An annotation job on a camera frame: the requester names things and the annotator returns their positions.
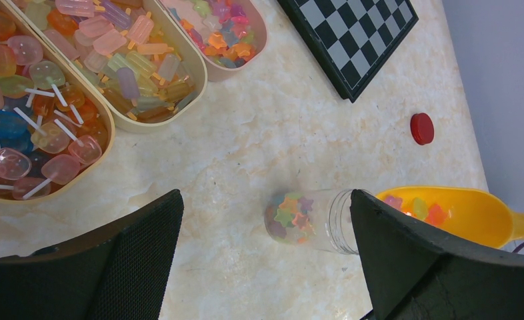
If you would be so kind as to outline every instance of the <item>transparent jar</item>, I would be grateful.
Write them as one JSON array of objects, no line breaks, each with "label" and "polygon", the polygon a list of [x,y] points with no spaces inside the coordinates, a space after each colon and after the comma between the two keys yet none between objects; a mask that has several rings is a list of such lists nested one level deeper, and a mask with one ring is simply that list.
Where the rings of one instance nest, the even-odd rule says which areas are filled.
[{"label": "transparent jar", "polygon": [[350,215],[352,189],[288,192],[266,208],[266,230],[280,243],[357,255]]}]

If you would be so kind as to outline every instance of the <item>jar neck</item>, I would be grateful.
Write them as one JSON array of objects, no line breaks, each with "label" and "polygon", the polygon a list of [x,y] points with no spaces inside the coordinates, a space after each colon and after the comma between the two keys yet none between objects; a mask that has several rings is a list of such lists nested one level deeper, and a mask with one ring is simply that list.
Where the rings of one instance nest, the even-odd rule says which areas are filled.
[{"label": "jar neck", "polygon": [[358,255],[350,213],[353,189],[342,190],[331,204],[329,233],[334,248],[345,255]]}]

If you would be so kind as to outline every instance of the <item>red bottle lid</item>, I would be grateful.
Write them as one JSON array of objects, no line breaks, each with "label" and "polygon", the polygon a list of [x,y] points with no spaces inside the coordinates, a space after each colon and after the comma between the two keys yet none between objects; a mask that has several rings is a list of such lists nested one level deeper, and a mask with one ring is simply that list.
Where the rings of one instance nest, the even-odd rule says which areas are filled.
[{"label": "red bottle lid", "polygon": [[411,135],[415,142],[420,145],[433,142],[435,128],[431,118],[426,113],[416,113],[411,117]]}]

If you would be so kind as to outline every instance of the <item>checkerboard pattern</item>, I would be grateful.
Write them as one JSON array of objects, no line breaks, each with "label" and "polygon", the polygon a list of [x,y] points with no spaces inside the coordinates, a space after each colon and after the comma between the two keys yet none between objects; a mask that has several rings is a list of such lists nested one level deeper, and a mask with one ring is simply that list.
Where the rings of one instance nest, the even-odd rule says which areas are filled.
[{"label": "checkerboard pattern", "polygon": [[[417,21],[409,0],[279,2],[284,9],[284,3],[287,2],[301,18],[303,31],[313,33],[312,38],[318,38],[322,57],[315,50],[312,50],[313,54],[317,60],[325,58],[334,65],[333,69],[337,71],[335,73],[339,74],[350,93],[355,93],[358,86],[365,86],[369,82],[369,78],[377,72],[375,69],[383,65],[400,38]],[[290,14],[288,16],[301,34],[300,24]]]}]

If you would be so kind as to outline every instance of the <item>yellow spoon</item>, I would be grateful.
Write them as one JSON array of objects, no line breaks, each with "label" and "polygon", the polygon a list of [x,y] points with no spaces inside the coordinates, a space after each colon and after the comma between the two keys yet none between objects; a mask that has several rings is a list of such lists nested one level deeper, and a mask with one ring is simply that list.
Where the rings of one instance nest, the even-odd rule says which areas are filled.
[{"label": "yellow spoon", "polygon": [[480,190],[450,187],[409,186],[386,190],[388,195],[403,199],[406,207],[414,198],[450,210],[449,218],[438,228],[492,248],[501,248],[512,240],[524,239],[524,213],[510,210],[500,199]]}]

